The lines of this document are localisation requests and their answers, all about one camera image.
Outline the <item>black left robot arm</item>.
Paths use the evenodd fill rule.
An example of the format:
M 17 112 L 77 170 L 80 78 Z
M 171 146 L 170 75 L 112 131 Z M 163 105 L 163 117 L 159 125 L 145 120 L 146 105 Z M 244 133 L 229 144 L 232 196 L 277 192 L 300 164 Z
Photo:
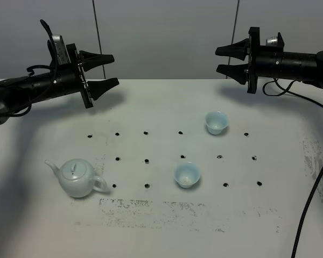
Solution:
M 80 93 L 85 108 L 93 107 L 105 92 L 119 84 L 117 78 L 88 81 L 84 73 L 115 61 L 112 55 L 77 51 L 75 44 L 48 45 L 52 56 L 47 72 L 36 75 L 38 66 L 27 69 L 28 75 L 0 81 L 0 125 L 10 117 L 24 116 L 32 104 Z

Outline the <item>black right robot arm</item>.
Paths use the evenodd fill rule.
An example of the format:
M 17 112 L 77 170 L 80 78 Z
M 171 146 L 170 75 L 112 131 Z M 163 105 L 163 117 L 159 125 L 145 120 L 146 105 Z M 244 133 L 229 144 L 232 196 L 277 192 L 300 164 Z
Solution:
M 259 77 L 303 82 L 323 90 L 323 51 L 316 54 L 284 51 L 284 40 L 280 33 L 274 42 L 260 44 L 260 28 L 251 27 L 249 37 L 215 51 L 217 56 L 245 60 L 246 64 L 218 65 L 216 71 L 241 85 L 248 85 L 247 92 L 254 94 Z

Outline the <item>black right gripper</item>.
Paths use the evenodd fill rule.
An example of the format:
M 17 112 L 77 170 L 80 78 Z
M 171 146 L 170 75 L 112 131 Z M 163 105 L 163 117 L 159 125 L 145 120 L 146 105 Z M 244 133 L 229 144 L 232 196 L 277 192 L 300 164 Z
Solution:
M 248 54 L 250 41 L 249 66 L 248 64 L 220 64 L 218 65 L 216 71 L 234 79 L 241 85 L 245 85 L 248 82 L 248 93 L 255 94 L 258 80 L 258 76 L 256 75 L 256 57 L 259 51 L 259 27 L 251 27 L 248 33 L 249 39 L 244 39 L 228 46 L 218 47 L 215 51 L 215 55 L 226 56 L 244 61 Z

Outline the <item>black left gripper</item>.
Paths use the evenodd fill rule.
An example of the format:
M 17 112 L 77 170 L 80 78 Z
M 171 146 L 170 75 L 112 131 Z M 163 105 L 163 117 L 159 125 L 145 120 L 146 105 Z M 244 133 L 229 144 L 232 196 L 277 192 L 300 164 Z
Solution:
M 104 93 L 119 85 L 118 78 L 110 78 L 102 81 L 85 80 L 84 71 L 89 71 L 98 66 L 107 65 L 115 61 L 110 54 L 95 54 L 86 51 L 77 52 L 75 44 L 66 45 L 71 68 L 75 74 L 75 85 L 81 94 L 85 108 L 92 108 L 92 100 L 98 100 Z

